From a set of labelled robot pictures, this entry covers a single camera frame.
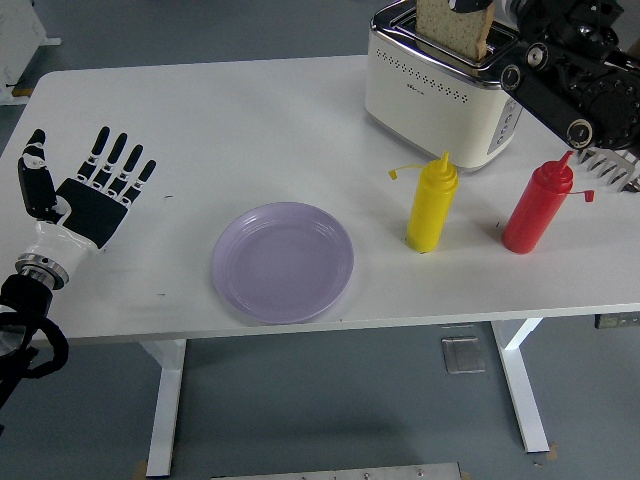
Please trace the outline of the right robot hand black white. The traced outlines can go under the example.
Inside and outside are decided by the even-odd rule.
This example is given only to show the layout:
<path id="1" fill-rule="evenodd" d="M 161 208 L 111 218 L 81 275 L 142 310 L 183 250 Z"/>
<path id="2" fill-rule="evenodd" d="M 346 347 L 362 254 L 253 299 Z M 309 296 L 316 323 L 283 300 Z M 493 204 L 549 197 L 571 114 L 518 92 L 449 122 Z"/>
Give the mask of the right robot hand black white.
<path id="1" fill-rule="evenodd" d="M 468 14 L 487 10 L 490 5 L 494 5 L 497 16 L 500 20 L 516 24 L 516 15 L 511 11 L 513 2 L 511 0 L 448 0 L 449 9 L 455 13 Z"/>

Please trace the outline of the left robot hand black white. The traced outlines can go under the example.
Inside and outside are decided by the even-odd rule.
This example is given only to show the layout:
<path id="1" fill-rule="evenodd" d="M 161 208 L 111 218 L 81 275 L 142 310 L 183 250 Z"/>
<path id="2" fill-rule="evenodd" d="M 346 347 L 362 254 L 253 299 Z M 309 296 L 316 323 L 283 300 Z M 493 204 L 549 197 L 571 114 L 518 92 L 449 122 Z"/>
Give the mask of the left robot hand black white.
<path id="1" fill-rule="evenodd" d="M 55 186 L 45 160 L 45 132 L 31 135 L 17 164 L 26 212 L 36 219 L 37 240 L 29 254 L 70 272 L 116 233 L 156 162 L 139 167 L 143 147 L 128 148 L 125 133 L 105 153 L 109 137 L 110 129 L 103 127 L 76 174 Z"/>

